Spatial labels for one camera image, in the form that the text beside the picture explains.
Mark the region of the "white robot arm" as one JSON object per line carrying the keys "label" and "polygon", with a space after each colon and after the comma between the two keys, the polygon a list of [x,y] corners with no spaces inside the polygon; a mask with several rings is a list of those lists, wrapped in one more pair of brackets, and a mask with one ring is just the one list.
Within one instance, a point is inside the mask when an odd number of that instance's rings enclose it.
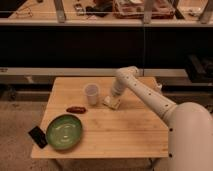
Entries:
{"label": "white robot arm", "polygon": [[194,102],[177,104],[141,83],[137,67],[120,68],[111,88],[114,97],[129,88],[169,128],[168,171],[213,171],[213,117]]}

